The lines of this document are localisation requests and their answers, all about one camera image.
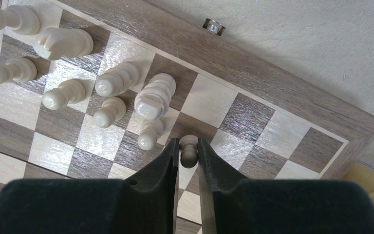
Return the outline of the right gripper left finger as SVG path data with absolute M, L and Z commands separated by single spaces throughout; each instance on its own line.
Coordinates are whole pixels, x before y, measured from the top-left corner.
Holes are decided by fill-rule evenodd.
M 127 179 L 17 179 L 0 191 L 0 234 L 172 234 L 179 140 Z

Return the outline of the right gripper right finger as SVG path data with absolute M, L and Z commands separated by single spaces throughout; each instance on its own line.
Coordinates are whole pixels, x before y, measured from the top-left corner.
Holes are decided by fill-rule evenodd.
M 374 206 L 347 180 L 250 179 L 198 141 L 205 234 L 374 234 Z

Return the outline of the light pawn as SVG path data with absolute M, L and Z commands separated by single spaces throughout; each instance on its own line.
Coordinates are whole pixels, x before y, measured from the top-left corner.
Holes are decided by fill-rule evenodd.
M 179 141 L 181 147 L 180 161 L 183 167 L 193 168 L 198 162 L 198 137 L 183 136 Z

